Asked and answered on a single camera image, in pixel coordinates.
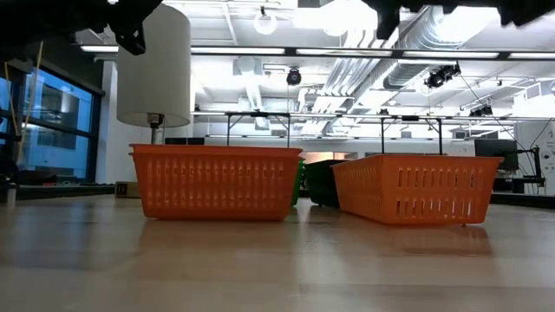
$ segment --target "white lampshade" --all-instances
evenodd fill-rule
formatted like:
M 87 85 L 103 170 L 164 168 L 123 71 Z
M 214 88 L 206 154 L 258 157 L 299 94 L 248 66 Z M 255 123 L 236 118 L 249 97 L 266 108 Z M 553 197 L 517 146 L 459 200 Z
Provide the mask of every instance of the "white lampshade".
M 163 127 L 186 126 L 191 122 L 191 24 L 183 13 L 161 4 L 145 20 L 144 30 L 144 55 L 125 49 L 118 54 L 117 118 L 150 127 L 147 114 L 163 114 Z

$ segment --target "dark green bin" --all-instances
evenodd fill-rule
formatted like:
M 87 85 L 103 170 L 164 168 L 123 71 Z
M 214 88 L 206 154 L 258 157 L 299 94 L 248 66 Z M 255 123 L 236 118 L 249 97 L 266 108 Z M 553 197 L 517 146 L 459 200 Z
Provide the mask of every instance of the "dark green bin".
M 347 160 L 324 160 L 304 165 L 306 187 L 309 190 L 310 200 L 318 205 L 339 208 L 336 180 L 331 166 Z

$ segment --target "window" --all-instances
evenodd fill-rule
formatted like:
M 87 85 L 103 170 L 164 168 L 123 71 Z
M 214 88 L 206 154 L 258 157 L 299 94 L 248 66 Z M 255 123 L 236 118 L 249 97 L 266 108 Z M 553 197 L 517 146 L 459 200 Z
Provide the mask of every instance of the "window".
M 4 78 L 0 78 L 0 108 L 10 110 L 10 86 Z
M 29 113 L 20 170 L 41 171 L 77 180 L 94 181 L 98 140 L 99 98 L 69 81 L 39 70 L 34 100 L 30 103 L 35 76 L 14 68 L 10 84 L 0 76 L 0 132 L 8 134 L 0 145 L 16 158 L 19 144 L 9 139 L 18 132 Z M 17 129 L 9 102 L 13 95 Z
M 93 95 L 47 72 L 39 70 L 31 116 L 40 120 L 90 131 Z M 27 75 L 23 114 L 27 115 L 33 75 Z
M 21 159 L 25 170 L 85 179 L 88 138 L 29 124 Z

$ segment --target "spotlight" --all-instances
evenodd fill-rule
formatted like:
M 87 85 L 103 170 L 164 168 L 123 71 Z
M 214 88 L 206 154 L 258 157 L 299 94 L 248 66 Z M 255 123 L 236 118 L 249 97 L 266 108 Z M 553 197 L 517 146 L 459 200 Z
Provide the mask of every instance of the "spotlight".
M 459 74 L 460 66 L 458 62 L 453 66 L 441 66 L 439 69 L 430 71 L 430 76 L 424 81 L 424 85 L 428 88 L 440 88 Z
M 287 75 L 287 84 L 290 86 L 296 86 L 301 83 L 302 80 L 301 73 L 299 73 L 298 68 L 291 68 L 289 74 Z
M 470 112 L 469 117 L 492 116 L 493 110 L 491 105 L 484 105 Z
M 491 116 L 491 115 L 493 115 L 492 107 L 489 106 L 489 105 L 484 106 L 484 107 L 481 109 L 481 111 L 482 111 L 482 115 L 484 115 L 484 116 Z

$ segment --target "ceiling track light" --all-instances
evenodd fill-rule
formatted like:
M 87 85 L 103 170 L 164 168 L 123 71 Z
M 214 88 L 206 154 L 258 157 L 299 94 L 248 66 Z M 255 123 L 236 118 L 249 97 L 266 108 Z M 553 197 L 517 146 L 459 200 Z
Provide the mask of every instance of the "ceiling track light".
M 451 81 L 453 77 L 460 75 L 460 73 L 458 62 L 453 66 L 441 66 L 430 71 L 430 76 L 424 81 L 424 85 L 431 89 L 441 88 L 446 82 Z

